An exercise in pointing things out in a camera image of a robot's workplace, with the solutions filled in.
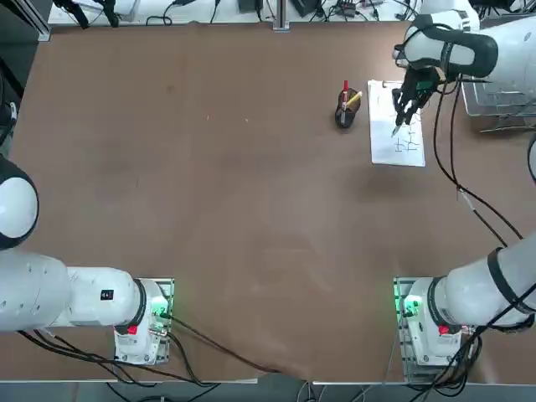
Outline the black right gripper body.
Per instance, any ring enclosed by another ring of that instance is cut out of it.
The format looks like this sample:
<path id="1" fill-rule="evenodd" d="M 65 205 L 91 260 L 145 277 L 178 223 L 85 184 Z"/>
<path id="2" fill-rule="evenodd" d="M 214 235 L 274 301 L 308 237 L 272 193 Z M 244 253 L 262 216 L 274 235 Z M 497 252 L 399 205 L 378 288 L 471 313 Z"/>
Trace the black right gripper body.
<path id="1" fill-rule="evenodd" d="M 409 67 L 401 87 L 401 105 L 423 107 L 436 93 L 440 83 L 441 78 L 436 68 L 425 67 L 416 70 Z"/>

